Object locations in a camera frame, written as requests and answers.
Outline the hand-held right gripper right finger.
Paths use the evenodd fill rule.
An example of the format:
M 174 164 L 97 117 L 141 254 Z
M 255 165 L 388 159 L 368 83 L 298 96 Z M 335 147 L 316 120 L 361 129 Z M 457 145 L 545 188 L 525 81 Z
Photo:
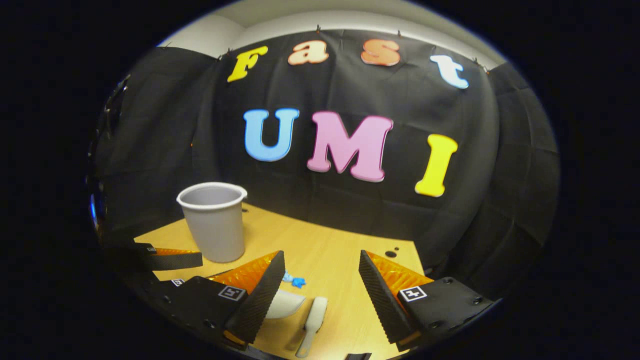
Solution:
M 372 251 L 360 251 L 358 272 L 388 342 L 401 352 L 441 344 L 498 305 L 452 276 L 428 278 Z

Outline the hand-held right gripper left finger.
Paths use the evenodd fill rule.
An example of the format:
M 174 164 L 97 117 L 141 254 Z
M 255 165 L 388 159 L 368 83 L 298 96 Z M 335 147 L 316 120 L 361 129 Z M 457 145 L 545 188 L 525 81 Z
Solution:
M 274 251 L 216 276 L 193 276 L 154 304 L 199 339 L 245 350 L 265 321 L 285 274 L 285 253 Z

